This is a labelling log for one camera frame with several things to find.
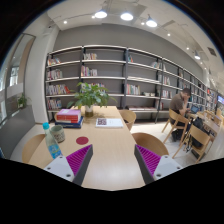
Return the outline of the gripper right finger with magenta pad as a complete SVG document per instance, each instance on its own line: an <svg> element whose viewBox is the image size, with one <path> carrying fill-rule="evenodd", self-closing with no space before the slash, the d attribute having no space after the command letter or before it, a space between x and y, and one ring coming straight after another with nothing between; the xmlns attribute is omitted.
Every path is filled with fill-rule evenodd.
<svg viewBox="0 0 224 224"><path fill-rule="evenodd" d="M145 184L150 184L182 169L182 166L170 156L159 156L140 145L135 145L134 155Z"/></svg>

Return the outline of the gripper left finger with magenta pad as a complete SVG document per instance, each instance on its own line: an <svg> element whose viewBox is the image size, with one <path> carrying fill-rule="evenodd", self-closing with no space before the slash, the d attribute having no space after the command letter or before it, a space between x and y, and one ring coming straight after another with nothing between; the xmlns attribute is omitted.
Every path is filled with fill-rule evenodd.
<svg viewBox="0 0 224 224"><path fill-rule="evenodd" d="M67 157L57 157L44 170L81 186L92 156L93 145L90 144Z"/></svg>

